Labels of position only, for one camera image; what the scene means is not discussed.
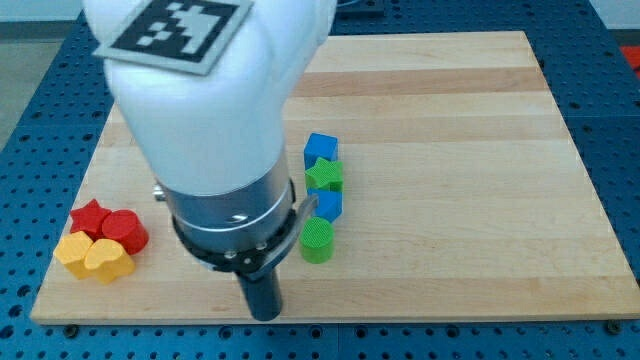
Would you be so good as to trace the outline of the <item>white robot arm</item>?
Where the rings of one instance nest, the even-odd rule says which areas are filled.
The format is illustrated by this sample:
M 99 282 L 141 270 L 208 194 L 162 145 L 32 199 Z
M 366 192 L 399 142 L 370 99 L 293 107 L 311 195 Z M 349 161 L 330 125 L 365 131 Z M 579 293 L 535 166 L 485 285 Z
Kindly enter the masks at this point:
M 156 179 L 208 197 L 262 178 L 335 0 L 87 1 L 109 89 Z

